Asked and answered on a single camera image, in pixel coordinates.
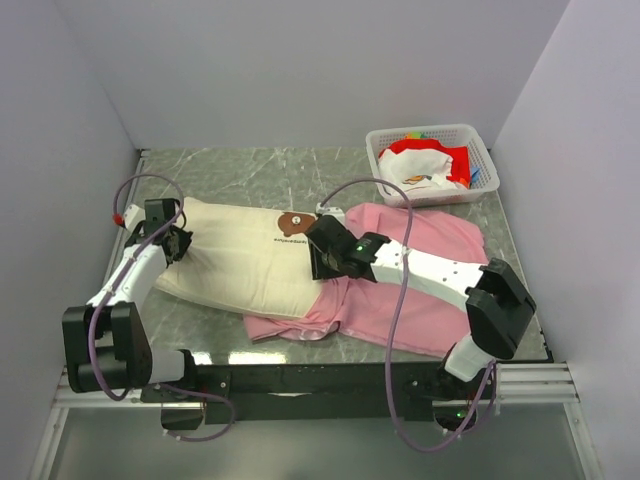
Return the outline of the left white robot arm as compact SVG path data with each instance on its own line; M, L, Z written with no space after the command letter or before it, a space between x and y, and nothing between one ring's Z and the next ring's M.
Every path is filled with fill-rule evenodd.
M133 389L164 383L176 401L193 399L200 378L185 350L154 351L141 309L156 281L186 255L193 233L180 200L147 200L144 218L131 230L120 264L86 304L62 317L67 378L76 393L101 391L119 401Z

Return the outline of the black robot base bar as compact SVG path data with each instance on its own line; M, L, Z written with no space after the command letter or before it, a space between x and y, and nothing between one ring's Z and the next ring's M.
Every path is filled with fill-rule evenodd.
M270 420L387 418L437 421L451 430L472 428L474 399L494 394L493 368L470 382L449 375L438 361L345 364L194 365L186 379L147 386L140 399L161 404L170 429ZM387 398L394 398L394 409Z

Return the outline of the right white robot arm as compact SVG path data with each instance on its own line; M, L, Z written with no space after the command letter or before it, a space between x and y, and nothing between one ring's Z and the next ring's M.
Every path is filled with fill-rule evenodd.
M354 337L443 360L428 377L438 400L475 392L496 362L511 360L536 311L513 268L436 256L385 235L356 237L323 215L305 233L312 274L344 288L337 319Z

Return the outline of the cream pillow with bear print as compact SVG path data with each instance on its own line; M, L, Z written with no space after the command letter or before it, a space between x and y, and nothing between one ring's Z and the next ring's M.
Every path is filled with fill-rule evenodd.
M312 278L309 213L185 199L192 241L155 287L185 301L241 314L298 319L322 284Z

